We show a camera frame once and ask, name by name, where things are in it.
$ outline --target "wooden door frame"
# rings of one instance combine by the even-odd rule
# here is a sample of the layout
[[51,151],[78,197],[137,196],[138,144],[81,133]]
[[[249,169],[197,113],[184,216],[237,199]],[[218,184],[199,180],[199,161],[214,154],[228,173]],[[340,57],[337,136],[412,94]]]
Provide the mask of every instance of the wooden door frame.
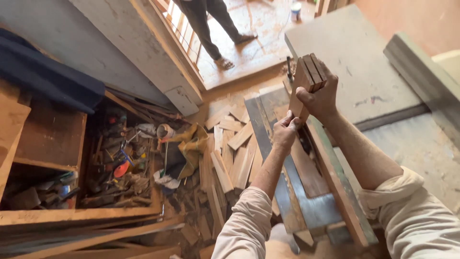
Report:
[[182,48],[182,44],[180,44],[171,27],[167,24],[166,18],[160,9],[151,0],[130,0],[130,2],[187,81],[191,85],[195,85],[200,92],[206,91],[200,74],[192,65],[190,58]]

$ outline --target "white wall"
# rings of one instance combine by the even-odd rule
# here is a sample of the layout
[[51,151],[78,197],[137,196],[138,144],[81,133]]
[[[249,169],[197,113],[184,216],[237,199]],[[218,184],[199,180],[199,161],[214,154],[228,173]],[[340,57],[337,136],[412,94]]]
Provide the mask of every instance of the white wall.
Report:
[[169,99],[67,0],[0,0],[0,23],[70,67],[144,100],[169,103]]

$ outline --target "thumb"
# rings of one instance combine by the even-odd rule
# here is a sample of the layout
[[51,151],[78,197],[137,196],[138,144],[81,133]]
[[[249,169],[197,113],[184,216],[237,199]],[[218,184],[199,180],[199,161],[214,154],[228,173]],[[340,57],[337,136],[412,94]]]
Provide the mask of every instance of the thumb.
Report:
[[303,87],[298,87],[295,90],[295,96],[303,103],[311,103],[315,100],[315,96],[312,93],[307,92],[307,90]]
[[300,118],[295,117],[293,120],[291,120],[291,123],[289,123],[289,127],[295,131],[297,131],[297,128],[300,126]]

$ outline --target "paint bucket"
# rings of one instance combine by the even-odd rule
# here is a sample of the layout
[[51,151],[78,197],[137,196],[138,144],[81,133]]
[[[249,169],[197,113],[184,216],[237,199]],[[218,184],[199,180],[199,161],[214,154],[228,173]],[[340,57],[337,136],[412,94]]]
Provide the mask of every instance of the paint bucket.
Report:
[[291,20],[296,22],[300,21],[300,10],[302,10],[302,4],[300,2],[294,2],[291,4]]
[[156,135],[162,141],[165,141],[174,137],[174,135],[176,135],[176,131],[169,127],[168,124],[160,124],[156,130]]

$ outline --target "fingers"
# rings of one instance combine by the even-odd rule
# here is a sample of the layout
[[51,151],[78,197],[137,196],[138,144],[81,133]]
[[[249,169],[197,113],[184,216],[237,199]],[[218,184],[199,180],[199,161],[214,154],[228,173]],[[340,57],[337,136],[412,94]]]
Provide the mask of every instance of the fingers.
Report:
[[289,125],[289,123],[291,122],[292,118],[294,117],[293,113],[291,110],[288,110],[287,114],[286,114],[286,117],[284,117],[280,123],[281,125],[287,127]]
[[295,117],[294,119],[291,120],[291,123],[289,123],[289,128],[291,128],[294,131],[297,131],[297,128],[300,126],[300,118]]
[[312,93],[309,93],[305,88],[303,87],[298,87],[295,90],[295,96],[303,103],[311,103],[315,99],[315,95]]
[[324,74],[326,75],[326,79],[329,81],[332,81],[332,82],[338,82],[339,81],[339,78],[334,75],[330,70],[329,68],[326,66],[326,64],[324,64],[324,62],[322,62],[321,60],[319,60],[319,65],[321,66],[322,68],[322,71],[324,72]]

